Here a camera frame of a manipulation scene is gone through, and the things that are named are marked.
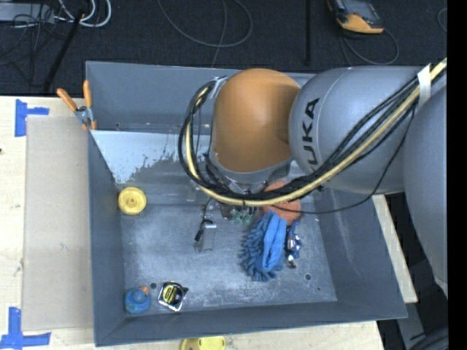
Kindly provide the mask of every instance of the orange device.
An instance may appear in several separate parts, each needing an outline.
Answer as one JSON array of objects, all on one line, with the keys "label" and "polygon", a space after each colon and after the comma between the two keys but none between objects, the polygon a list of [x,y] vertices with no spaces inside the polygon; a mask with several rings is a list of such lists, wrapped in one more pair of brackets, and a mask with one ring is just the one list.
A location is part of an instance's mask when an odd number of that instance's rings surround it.
[{"label": "orange device", "polygon": [[380,16],[367,0],[328,0],[328,8],[346,31],[359,34],[384,31]]}]

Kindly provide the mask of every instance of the yellow cable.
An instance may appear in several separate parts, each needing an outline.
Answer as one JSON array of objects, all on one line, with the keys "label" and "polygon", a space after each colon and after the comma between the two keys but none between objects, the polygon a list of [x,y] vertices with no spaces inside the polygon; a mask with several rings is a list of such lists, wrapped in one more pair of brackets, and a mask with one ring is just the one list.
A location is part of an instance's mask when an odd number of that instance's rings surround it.
[{"label": "yellow cable", "polygon": [[[445,68],[447,67],[447,58],[439,62],[431,71],[430,78],[433,81]],[[207,195],[213,197],[215,200],[221,203],[227,203],[235,206],[266,206],[266,205],[276,205],[285,201],[293,201],[297,198],[306,195],[318,188],[323,182],[328,181],[333,176],[337,175],[339,172],[344,170],[348,165],[350,165],[360,153],[362,153],[366,148],[373,144],[416,100],[420,94],[420,86],[417,87],[410,93],[410,95],[404,100],[404,102],[399,105],[399,107],[386,119],[386,121],[374,131],[354,152],[352,152],[348,157],[339,162],[331,170],[315,179],[313,182],[305,185],[304,187],[289,193],[287,195],[282,195],[276,198],[271,198],[268,200],[242,200],[238,198],[231,198],[228,196],[220,195],[202,185],[199,185],[201,190],[203,190]],[[191,145],[190,145],[190,122],[187,124],[185,130],[185,149],[187,154],[187,164],[188,169],[194,175],[195,178],[200,179],[198,173],[195,170],[193,165],[193,158],[191,157]]]}]

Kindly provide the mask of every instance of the blue cloth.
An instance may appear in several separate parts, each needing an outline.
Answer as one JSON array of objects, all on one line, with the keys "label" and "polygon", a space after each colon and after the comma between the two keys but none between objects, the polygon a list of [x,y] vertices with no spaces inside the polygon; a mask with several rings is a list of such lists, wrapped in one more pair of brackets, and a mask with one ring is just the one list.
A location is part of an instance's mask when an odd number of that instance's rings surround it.
[{"label": "blue cloth", "polygon": [[256,281],[269,281],[283,269],[287,221],[269,210],[254,224],[240,258],[248,275]]}]

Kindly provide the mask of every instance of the black carpet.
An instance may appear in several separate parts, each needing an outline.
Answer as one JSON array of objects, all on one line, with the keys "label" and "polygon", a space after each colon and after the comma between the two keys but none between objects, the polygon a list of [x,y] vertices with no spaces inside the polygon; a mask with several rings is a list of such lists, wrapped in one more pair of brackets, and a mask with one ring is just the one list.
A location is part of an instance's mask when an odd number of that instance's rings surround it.
[{"label": "black carpet", "polygon": [[[13,1],[46,4],[65,17],[58,0]],[[447,56],[447,0],[371,0],[386,31],[359,39],[342,35],[326,0],[309,0],[308,22],[306,0],[110,1],[109,22],[100,28],[79,26],[47,90],[47,75],[72,24],[18,28],[0,23],[0,94],[52,96],[61,87],[82,97],[89,60],[317,73],[370,63],[424,66]],[[73,14],[81,6],[87,12],[92,8],[85,0],[63,2]],[[88,22],[101,22],[108,13],[105,0],[96,0],[97,19]],[[21,25],[20,17],[15,25]],[[411,267],[425,255],[404,196],[387,198]],[[424,293],[417,308],[427,333],[447,326],[447,300],[439,289]],[[404,348],[395,321],[379,322],[379,329],[386,349]]]}]

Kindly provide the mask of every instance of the blue tape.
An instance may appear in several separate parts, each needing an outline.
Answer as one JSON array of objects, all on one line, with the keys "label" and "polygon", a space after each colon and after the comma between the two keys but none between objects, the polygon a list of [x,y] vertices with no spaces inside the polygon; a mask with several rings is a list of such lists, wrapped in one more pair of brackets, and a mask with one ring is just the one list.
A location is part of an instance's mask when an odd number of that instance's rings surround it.
[{"label": "blue tape", "polygon": [[28,104],[26,102],[22,102],[19,98],[17,98],[15,115],[15,137],[26,135],[26,117],[30,114],[49,115],[49,109],[42,107],[28,109]]},{"label": "blue tape", "polygon": [[50,342],[50,334],[23,335],[21,332],[21,310],[16,307],[8,309],[8,334],[2,335],[0,349],[21,350],[24,346],[44,346]]}]

